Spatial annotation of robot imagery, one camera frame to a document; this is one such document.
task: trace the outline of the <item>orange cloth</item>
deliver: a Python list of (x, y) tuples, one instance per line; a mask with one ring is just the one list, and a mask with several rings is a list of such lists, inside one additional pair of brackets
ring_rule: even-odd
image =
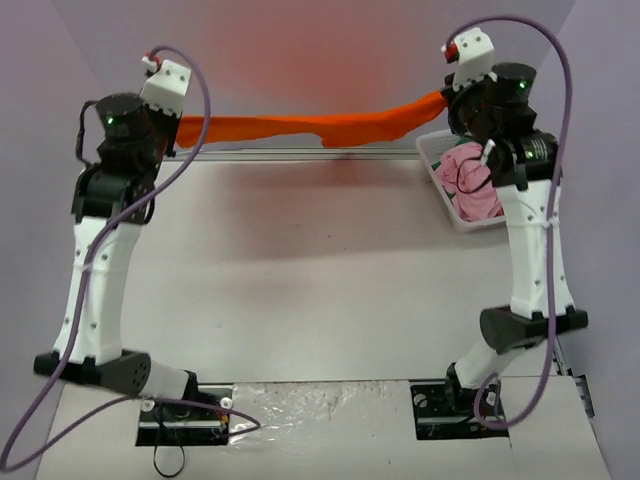
[[(393, 141), (430, 122), (446, 108), (440, 92), (432, 92), (415, 103), (384, 112), (349, 115), (211, 117), (205, 143), (238, 142), (314, 133), (328, 148), (357, 147), (367, 143)], [(182, 148), (195, 145), (204, 118), (185, 115), (180, 121), (176, 143)]]

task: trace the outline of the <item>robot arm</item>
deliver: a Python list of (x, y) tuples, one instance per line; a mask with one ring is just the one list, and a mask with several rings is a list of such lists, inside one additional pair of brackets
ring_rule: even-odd
[[(110, 95), (95, 104), (105, 140), (98, 147), (100, 162), (88, 166), (76, 183), (75, 262), (66, 314), (53, 351), (36, 357), (36, 374), (51, 376), (67, 347), (88, 246), (109, 219), (154, 188), (164, 155), (175, 155), (191, 71), (146, 56), (143, 64), (149, 78), (139, 94)], [(60, 378), (134, 397), (201, 401), (194, 373), (161, 365), (147, 353), (122, 346), (120, 317), (129, 262), (152, 213), (152, 204), (136, 211), (101, 243), (76, 342)]]
[[(528, 104), (536, 71), (520, 63), (493, 64), (493, 45), (479, 28), (458, 35), (443, 47), (457, 70), (445, 79), (454, 134), (482, 145), (481, 162), (490, 170), (502, 203), (509, 235), (513, 286), (509, 305), (480, 315), (482, 336), (452, 364), (446, 376), (451, 406), (472, 411), (480, 385), (500, 375), (527, 349), (547, 338), (547, 199), (553, 178), (557, 140), (534, 127), (536, 112)], [(557, 333), (585, 328), (587, 313), (576, 310), (567, 287), (560, 242), (558, 185), (553, 211), (554, 292)]]

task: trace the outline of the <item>gray wall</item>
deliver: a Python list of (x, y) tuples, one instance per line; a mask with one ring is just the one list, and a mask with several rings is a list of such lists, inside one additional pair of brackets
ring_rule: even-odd
[[(73, 255), (71, 194), (77, 115), (102, 91), (49, 2), (0, 2), (0, 443), (42, 381), (33, 356), (50, 349)], [(17, 457), (46, 439), (59, 389), (29, 425)], [(12, 478), (33, 478), (32, 465)]]
[[(562, 28), (575, 78), (567, 145), (562, 229), (568, 280), (591, 315), (587, 331), (565, 339), (586, 373), (598, 441), (614, 480), (638, 478), (640, 414), (640, 3), (581, 0)], [(562, 83), (553, 53), (533, 104), (558, 131)]]

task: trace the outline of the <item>white plastic basket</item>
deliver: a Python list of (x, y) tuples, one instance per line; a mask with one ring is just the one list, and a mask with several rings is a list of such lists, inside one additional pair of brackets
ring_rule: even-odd
[(438, 198), (440, 199), (442, 206), (444, 207), (451, 224), (456, 232), (459, 233), (471, 233), (478, 230), (486, 230), (489, 228), (500, 227), (505, 224), (505, 218), (503, 215), (495, 218), (489, 218), (487, 220), (478, 220), (476, 222), (467, 222), (460, 218), (458, 212), (453, 208), (453, 203), (449, 200), (447, 192), (444, 191), (440, 180), (436, 176), (433, 165), (440, 161), (440, 157), (451, 148), (455, 147), (459, 137), (453, 135), (449, 130), (441, 130), (439, 132), (427, 133), (420, 135), (416, 139), (416, 147), (420, 153), (422, 164), (429, 172), (429, 177), (433, 183)]

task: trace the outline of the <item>black wire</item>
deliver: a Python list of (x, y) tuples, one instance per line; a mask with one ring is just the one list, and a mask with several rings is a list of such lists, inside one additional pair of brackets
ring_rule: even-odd
[(465, 418), (464, 420), (460, 420), (458, 422), (458, 425), (464, 425), (465, 423), (469, 423), (471, 420), (473, 420), (475, 418), (475, 415), (472, 413), (471, 415), (469, 415), (467, 418)]
[(502, 394), (502, 381), (498, 379), (496, 382), (496, 403), (493, 405), (493, 414), (497, 419), (506, 421), (504, 415), (500, 415), (500, 395)]
[(149, 208), (147, 209), (147, 215), (144, 217), (144, 224), (148, 224), (153, 218), (153, 213), (156, 211), (156, 199), (153, 197), (149, 202)]
[(76, 159), (79, 162), (84, 163), (84, 165), (86, 167), (91, 166), (91, 162), (89, 162), (89, 160), (86, 160), (83, 156), (83, 150), (84, 150), (84, 114), (86, 113), (87, 109), (93, 105), (95, 105), (96, 103), (98, 103), (96, 100), (89, 100), (87, 102), (84, 102), (84, 105), (82, 106), (82, 110), (80, 110), (80, 129), (78, 130), (78, 136), (76, 138)]
[(243, 428), (242, 430), (236, 430), (235, 432), (223, 433), (220, 435), (220, 438), (231, 438), (237, 437), (238, 435), (246, 435), (247, 433), (255, 432), (260, 430), (259, 425), (254, 425), (253, 427)]
[(155, 421), (158, 423), (158, 433), (156, 435), (155, 445), (153, 446), (153, 468), (155, 468), (156, 472), (158, 472), (158, 475), (160, 475), (163, 478), (176, 478), (178, 475), (182, 473), (182, 471), (184, 470), (184, 467), (186, 466), (187, 455), (184, 451), (184, 447), (180, 444), (180, 440), (178, 439), (178, 436), (176, 435), (175, 432), (173, 432), (173, 438), (175, 439), (176, 446), (180, 449), (180, 452), (182, 453), (182, 465), (180, 466), (177, 472), (171, 473), (171, 474), (164, 473), (163, 471), (160, 470), (160, 467), (158, 467), (157, 455), (158, 455), (158, 447), (160, 446), (160, 441), (162, 440), (162, 435), (163, 434), (166, 435), (170, 433), (169, 429), (164, 424), (164, 406), (162, 404), (158, 405), (158, 410), (160, 413), (158, 415), (154, 413), (153, 415)]
[(487, 178), (485, 178), (482, 183), (477, 186), (476, 188), (474, 188), (473, 190), (467, 191), (467, 190), (463, 190), (462, 188), (460, 188), (460, 170), (462, 170), (462, 165), (465, 164), (465, 162), (468, 162), (470, 160), (480, 160), (480, 157), (472, 157), (472, 158), (465, 158), (462, 163), (460, 164), (460, 166), (458, 167), (458, 171), (456, 173), (456, 189), (460, 192), (460, 193), (464, 193), (465, 195), (471, 195), (473, 193), (478, 193), (480, 190), (482, 190), (484, 187), (486, 187), (489, 182), (491, 181), (491, 175), (487, 175)]
[(473, 137), (470, 135), (468, 128), (466, 125), (463, 125), (458, 117), (458, 110), (460, 109), (460, 105), (462, 101), (471, 93), (473, 90), (480, 88), (480, 83), (472, 83), (464, 87), (458, 94), (453, 97), (453, 100), (449, 104), (449, 114), (448, 114), (448, 122), (449, 126), (453, 130), (453, 133), (460, 137), (472, 139)]

